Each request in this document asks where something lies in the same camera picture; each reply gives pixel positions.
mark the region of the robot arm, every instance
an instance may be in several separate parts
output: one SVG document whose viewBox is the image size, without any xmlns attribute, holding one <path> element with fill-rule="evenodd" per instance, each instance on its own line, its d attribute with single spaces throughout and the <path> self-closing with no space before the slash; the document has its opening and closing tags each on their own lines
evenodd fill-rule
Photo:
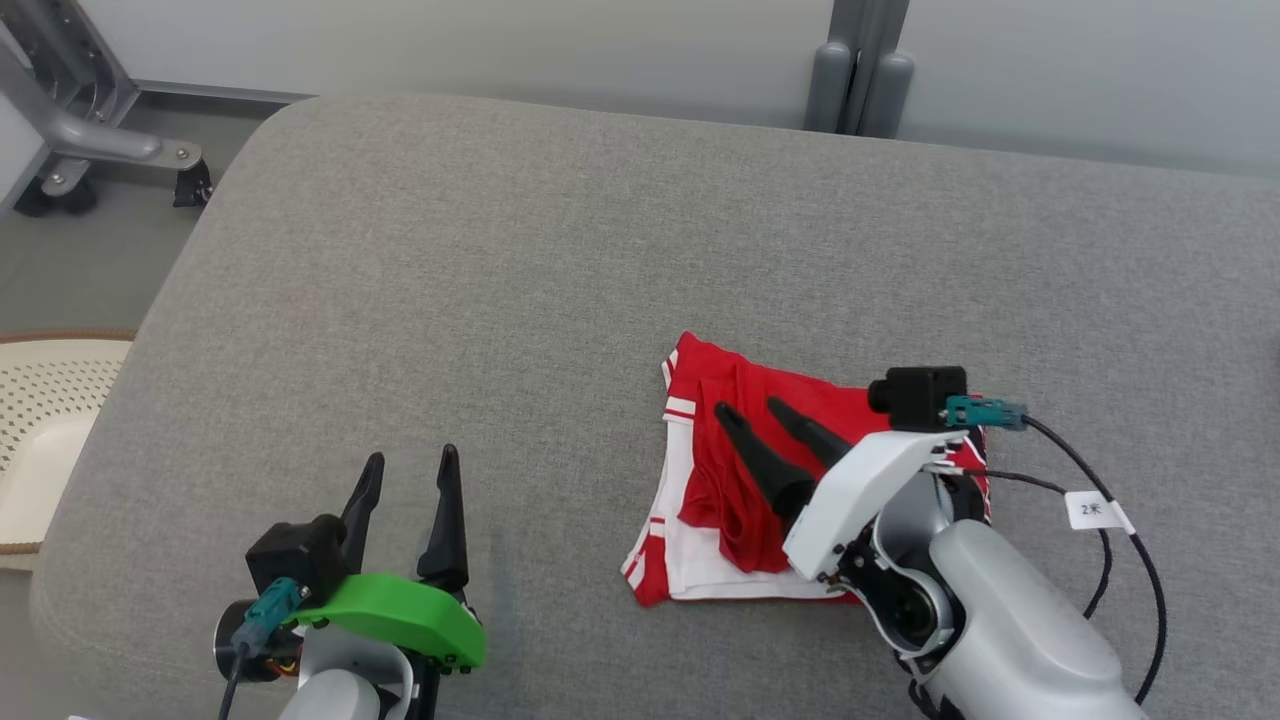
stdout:
<svg viewBox="0 0 1280 720">
<path fill-rule="evenodd" d="M 261 597 L 229 606 L 215 632 L 214 656 L 228 678 L 220 717 L 238 682 L 297 678 L 282 720 L 431 720 L 440 676 L 484 664 L 484 628 L 463 591 L 457 450 L 444 447 L 417 582 L 360 573 L 383 465 L 381 454 L 370 456 L 340 519 L 279 523 L 250 548 Z"/>
<path fill-rule="evenodd" d="M 1080 612 L 984 518 L 973 480 L 947 461 L 966 429 L 961 368 L 904 368 L 873 383 L 888 432 L 854 447 L 777 398 L 778 421 L 827 468 L 790 465 L 730 406 L 717 416 L 783 523 L 801 575 L 855 593 L 940 720 L 1138 720 L 1120 661 Z"/>
</svg>

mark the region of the white stripe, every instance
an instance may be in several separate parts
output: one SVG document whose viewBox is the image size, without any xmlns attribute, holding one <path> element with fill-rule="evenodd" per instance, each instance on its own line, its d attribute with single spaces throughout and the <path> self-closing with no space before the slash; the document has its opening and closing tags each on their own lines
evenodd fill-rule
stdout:
<svg viewBox="0 0 1280 720">
<path fill-rule="evenodd" d="M 1116 518 L 1119 518 L 1120 521 L 1124 523 L 1124 532 L 1129 533 L 1130 536 L 1138 532 L 1137 529 L 1134 529 L 1133 523 L 1129 521 L 1129 516 L 1124 514 L 1124 510 L 1120 507 L 1119 500 L 1111 501 L 1111 509 L 1116 511 Z"/>
<path fill-rule="evenodd" d="M 768 597 L 829 600 L 841 594 L 844 593 L 828 592 L 827 585 L 822 583 L 809 580 L 790 583 L 780 575 L 780 582 L 691 584 L 682 591 L 672 591 L 671 600 L 758 600 Z"/>
<path fill-rule="evenodd" d="M 627 584 L 631 585 L 631 589 L 636 589 L 640 587 L 641 580 L 644 580 L 644 555 L 636 561 L 636 569 L 627 575 Z"/>
<path fill-rule="evenodd" d="M 687 413 L 692 415 L 698 410 L 698 404 L 692 400 L 684 400 L 680 397 L 667 398 L 667 410 L 675 410 L 676 413 Z"/>
<path fill-rule="evenodd" d="M 653 498 L 653 505 L 649 506 L 649 514 L 645 515 L 644 525 L 640 527 L 640 537 L 636 538 L 636 544 L 631 548 L 631 552 L 627 553 L 627 559 L 622 562 L 622 569 L 620 571 L 623 575 L 627 573 L 627 568 L 631 566 L 631 562 L 636 559 L 636 555 L 640 553 L 640 548 L 644 547 L 645 538 L 649 537 L 649 519 L 650 518 L 662 518 L 663 516 L 663 506 L 662 506 L 662 497 L 663 496 L 662 496 L 662 491 L 663 491 L 664 487 L 667 487 L 667 459 L 666 457 L 662 459 L 662 474 L 658 475 L 658 493 Z"/>
<path fill-rule="evenodd" d="M 970 438 L 969 436 L 965 436 L 964 441 L 966 443 L 969 443 L 969 450 L 973 451 L 973 456 L 978 459 L 978 462 L 982 462 L 982 466 L 986 468 L 987 466 L 987 456 L 983 455 L 983 454 L 980 454 L 980 452 L 978 452 L 978 446 L 973 443 L 973 438 Z"/>
</svg>

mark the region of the white wall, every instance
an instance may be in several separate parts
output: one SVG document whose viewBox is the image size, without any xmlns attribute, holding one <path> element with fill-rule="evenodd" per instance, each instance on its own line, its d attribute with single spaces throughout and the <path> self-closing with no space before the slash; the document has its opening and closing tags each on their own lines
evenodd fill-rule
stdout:
<svg viewBox="0 0 1280 720">
<path fill-rule="evenodd" d="M 911 0 L 904 140 L 1280 176 L 1275 0 Z"/>
<path fill-rule="evenodd" d="M 799 127 L 831 0 L 81 0 L 131 77 Z"/>
<path fill-rule="evenodd" d="M 44 146 L 40 133 L 0 95 L 0 214 L 9 209 L 3 204 L 6 197 L 17 200 L 18 183 L 26 181 L 27 169 Z"/>
</svg>

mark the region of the cable label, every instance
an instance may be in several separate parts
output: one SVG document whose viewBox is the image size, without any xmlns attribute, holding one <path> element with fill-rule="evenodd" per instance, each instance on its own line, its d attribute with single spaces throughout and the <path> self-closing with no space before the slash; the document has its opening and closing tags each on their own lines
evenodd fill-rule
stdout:
<svg viewBox="0 0 1280 720">
<path fill-rule="evenodd" d="M 1120 503 L 1107 502 L 1096 489 L 1069 492 L 1062 498 L 1066 501 L 1066 519 L 1070 520 L 1073 530 L 1119 528 L 1133 533 L 1133 525 L 1129 524 L 1129 518 L 1120 509 Z"/>
</svg>

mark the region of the teal connector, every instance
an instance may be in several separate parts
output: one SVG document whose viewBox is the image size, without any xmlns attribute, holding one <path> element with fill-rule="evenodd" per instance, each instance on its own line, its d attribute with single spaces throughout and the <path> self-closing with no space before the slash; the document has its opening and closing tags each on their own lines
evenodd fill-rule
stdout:
<svg viewBox="0 0 1280 720">
<path fill-rule="evenodd" d="M 1007 430 L 1025 430 L 1023 415 L 1025 405 L 1005 402 L 987 397 L 954 395 L 947 398 L 947 425 L 952 428 L 977 428 L 987 425 Z"/>
<path fill-rule="evenodd" d="M 244 624 L 232 633 L 232 647 L 246 646 L 246 657 L 257 657 L 271 633 L 302 605 L 303 592 L 291 578 L 276 578 L 262 597 L 244 611 Z"/>
</svg>

